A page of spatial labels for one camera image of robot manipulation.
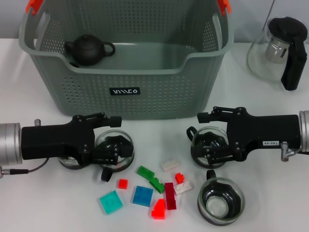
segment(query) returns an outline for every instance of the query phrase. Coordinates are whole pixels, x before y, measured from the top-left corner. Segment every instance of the glass teapot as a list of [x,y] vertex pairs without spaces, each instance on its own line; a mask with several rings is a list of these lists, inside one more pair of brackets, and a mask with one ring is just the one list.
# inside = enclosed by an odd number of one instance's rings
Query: glass teapot
[[247,65],[255,76],[295,90],[307,61],[307,40],[308,27],[302,21],[293,17],[267,19],[250,47]]

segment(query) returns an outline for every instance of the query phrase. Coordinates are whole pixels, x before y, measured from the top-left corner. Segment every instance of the teal block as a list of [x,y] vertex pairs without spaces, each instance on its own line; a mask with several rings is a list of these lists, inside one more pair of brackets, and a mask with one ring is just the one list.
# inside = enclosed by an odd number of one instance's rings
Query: teal block
[[120,209],[123,206],[115,190],[101,197],[100,201],[107,214],[111,214],[112,212]]

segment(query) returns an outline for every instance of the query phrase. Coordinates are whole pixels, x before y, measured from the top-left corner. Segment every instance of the gray plastic basket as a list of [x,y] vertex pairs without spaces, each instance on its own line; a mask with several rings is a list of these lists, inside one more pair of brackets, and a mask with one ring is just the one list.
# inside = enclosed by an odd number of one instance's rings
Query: gray plastic basket
[[[222,16],[217,0],[44,0],[31,12],[19,44],[67,115],[195,116],[233,43],[229,15]],[[114,43],[116,53],[94,66],[71,66],[64,43],[83,34]],[[122,87],[129,93],[139,87],[140,95],[111,95],[110,88]]]

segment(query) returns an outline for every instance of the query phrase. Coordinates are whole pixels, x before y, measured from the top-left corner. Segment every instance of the teapot spout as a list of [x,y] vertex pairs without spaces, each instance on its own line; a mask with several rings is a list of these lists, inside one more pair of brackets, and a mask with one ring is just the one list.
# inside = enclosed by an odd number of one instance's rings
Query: teapot spout
[[66,42],[64,44],[64,48],[66,49],[67,52],[70,52],[74,48],[74,42]]

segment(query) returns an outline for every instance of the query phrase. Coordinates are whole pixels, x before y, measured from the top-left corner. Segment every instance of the green block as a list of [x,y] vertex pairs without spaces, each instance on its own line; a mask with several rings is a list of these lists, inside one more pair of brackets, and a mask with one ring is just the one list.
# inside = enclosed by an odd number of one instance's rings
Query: green block
[[148,170],[147,168],[140,166],[137,170],[137,174],[144,177],[146,180],[151,180],[151,178],[154,177],[155,173],[152,171]]
[[151,184],[152,187],[154,187],[155,190],[157,190],[159,193],[164,192],[164,184],[161,184],[158,180],[158,178],[151,178],[149,183]]

